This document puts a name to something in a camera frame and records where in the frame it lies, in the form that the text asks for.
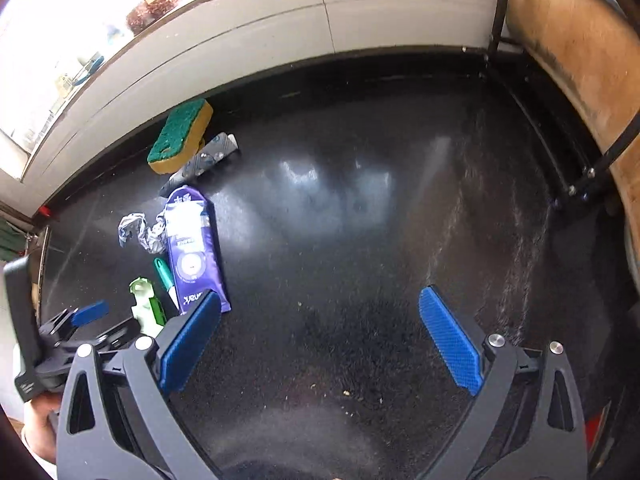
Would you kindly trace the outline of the person's left hand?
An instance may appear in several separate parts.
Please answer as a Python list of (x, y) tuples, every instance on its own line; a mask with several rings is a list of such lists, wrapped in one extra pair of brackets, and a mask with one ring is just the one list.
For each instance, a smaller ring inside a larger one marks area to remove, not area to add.
[(45, 392), (24, 405), (22, 436), (32, 454), (50, 464), (55, 463), (56, 435), (49, 416), (60, 410), (62, 396)]

